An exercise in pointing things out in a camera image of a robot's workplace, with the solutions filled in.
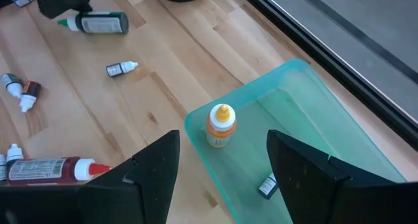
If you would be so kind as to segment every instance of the dark red bottle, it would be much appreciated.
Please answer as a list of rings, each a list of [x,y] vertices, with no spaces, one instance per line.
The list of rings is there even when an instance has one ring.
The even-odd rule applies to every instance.
[[[107,165],[80,157],[20,159],[9,166],[7,180],[10,185],[72,184],[109,170]]]

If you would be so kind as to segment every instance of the green bottle cap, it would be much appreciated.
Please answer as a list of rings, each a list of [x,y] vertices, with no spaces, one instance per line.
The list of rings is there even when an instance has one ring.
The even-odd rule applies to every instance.
[[[57,22],[59,25],[63,25],[65,27],[68,27],[68,21],[67,19],[63,19]]]

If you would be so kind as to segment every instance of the translucent plastic tray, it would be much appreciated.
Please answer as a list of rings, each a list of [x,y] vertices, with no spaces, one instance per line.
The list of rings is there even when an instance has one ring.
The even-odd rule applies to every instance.
[[[236,132],[222,149],[205,138],[207,114],[219,103],[231,105],[237,117]],[[237,223],[292,223],[279,190],[270,200],[257,192],[272,172],[266,150],[269,129],[389,180],[404,181],[318,74],[299,59],[191,112],[185,128]]]

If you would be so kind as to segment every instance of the white dropper cap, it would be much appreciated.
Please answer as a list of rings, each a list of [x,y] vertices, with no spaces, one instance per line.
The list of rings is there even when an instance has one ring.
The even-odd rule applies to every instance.
[[[139,64],[134,61],[126,61],[123,63],[120,63],[123,73],[128,73],[129,71],[135,70],[135,67],[137,67]]]
[[[79,159],[74,167],[74,177],[78,181],[89,181],[93,176],[89,173],[89,167],[95,163],[94,159]]]
[[[7,91],[13,96],[20,98],[22,96],[23,87],[19,83],[11,83],[7,86]]]
[[[7,150],[6,162],[9,162],[15,159],[23,159],[23,158],[24,158],[24,153],[22,152],[22,149],[19,148],[16,143],[11,144],[10,148]]]
[[[32,108],[32,106],[33,106],[33,104],[35,104],[36,100],[37,100],[37,98],[34,97],[34,96],[23,94],[20,97],[20,109],[22,110],[22,112],[26,113],[27,110]]]

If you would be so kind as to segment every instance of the bottle cap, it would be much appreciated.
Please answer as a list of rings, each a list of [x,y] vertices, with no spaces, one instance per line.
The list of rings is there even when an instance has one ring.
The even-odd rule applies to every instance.
[[[6,158],[5,155],[0,154],[0,165],[5,165],[6,164]]]
[[[23,113],[26,113],[27,110],[32,108],[33,104],[35,104],[35,101],[37,100],[36,97],[23,94],[20,97],[20,109]]]
[[[23,87],[19,83],[11,83],[7,85],[7,91],[13,96],[20,98],[22,96]]]
[[[227,104],[217,104],[209,113],[210,125],[215,131],[228,131],[235,124],[235,111]]]
[[[6,162],[9,162],[15,159],[23,159],[23,158],[24,158],[24,154],[22,152],[22,149],[19,148],[16,143],[11,144],[10,148],[7,150]]]
[[[135,69],[135,67],[137,67],[139,64],[137,62],[134,61],[126,61],[124,63],[122,63],[121,67],[123,70],[123,73],[127,73],[129,71],[133,71]]]
[[[74,177],[78,181],[89,181],[94,175],[110,170],[110,166],[95,163],[94,159],[79,159],[74,167]]]
[[[230,116],[229,113],[229,107],[227,104],[222,104],[217,110],[216,110],[216,119],[219,122],[226,122],[228,121]]]
[[[76,24],[76,16],[74,15],[69,16],[67,19],[59,20],[57,23],[59,25],[68,27],[71,31],[79,31],[77,24]]]

